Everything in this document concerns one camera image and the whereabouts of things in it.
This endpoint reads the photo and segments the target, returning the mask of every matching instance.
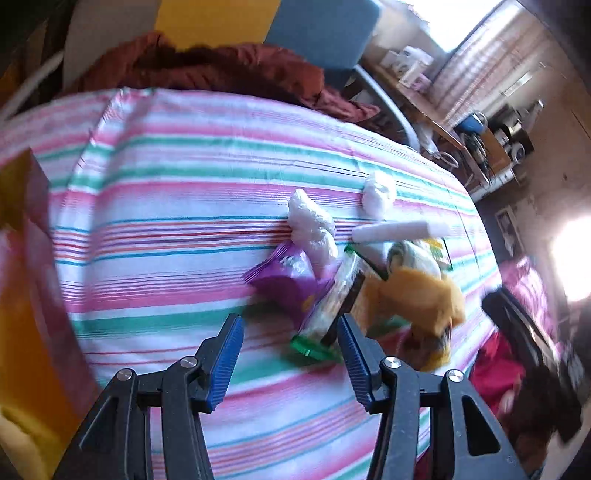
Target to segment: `brown blanket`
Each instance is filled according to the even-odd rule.
[[[306,106],[354,123],[379,112],[377,106],[344,99],[324,84],[321,68],[285,48],[245,43],[177,51],[159,32],[109,50],[64,94],[120,87],[253,95]]]

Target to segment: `white plastic bag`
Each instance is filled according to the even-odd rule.
[[[324,277],[326,268],[339,257],[331,215],[316,205],[304,190],[297,189],[289,200],[287,223],[292,229],[291,241],[306,252],[316,278]]]
[[[323,228],[332,236],[336,235],[335,222],[331,215],[316,205],[304,190],[297,189],[291,196],[288,205],[287,223],[292,230],[318,231]]]
[[[396,181],[380,170],[375,170],[365,180],[361,204],[365,212],[375,220],[386,220],[396,200]]]
[[[330,267],[339,257],[339,249],[336,246],[335,238],[328,230],[320,228],[317,231],[293,230],[291,241],[300,247],[314,268],[316,278],[323,278]]]

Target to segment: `red fabric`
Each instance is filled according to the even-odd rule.
[[[345,122],[379,112],[346,100],[324,84],[324,71],[286,48],[245,43],[177,51],[164,34],[151,32],[105,53],[65,94],[122,87],[211,90],[301,105]]]
[[[524,375],[525,369],[513,357],[505,336],[495,332],[478,351],[470,382],[496,415],[502,396]]]

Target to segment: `metal screw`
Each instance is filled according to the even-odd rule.
[[[402,362],[398,360],[398,358],[396,358],[395,356],[387,356],[386,358],[384,358],[384,365],[390,368],[398,368],[400,367],[400,365],[402,365]]]
[[[447,377],[452,382],[461,382],[462,380],[464,380],[464,374],[462,372],[460,372],[459,370],[450,370],[447,373]]]
[[[129,380],[133,376],[134,372],[129,368],[124,368],[117,372],[117,380],[121,380],[124,382],[125,380]]]
[[[197,359],[193,356],[186,356],[181,359],[181,367],[183,368],[193,368],[197,363]]]

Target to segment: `purple snack bag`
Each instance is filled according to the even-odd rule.
[[[251,268],[242,279],[279,304],[296,329],[335,281],[332,276],[318,280],[306,253],[291,240],[281,243],[269,258]]]

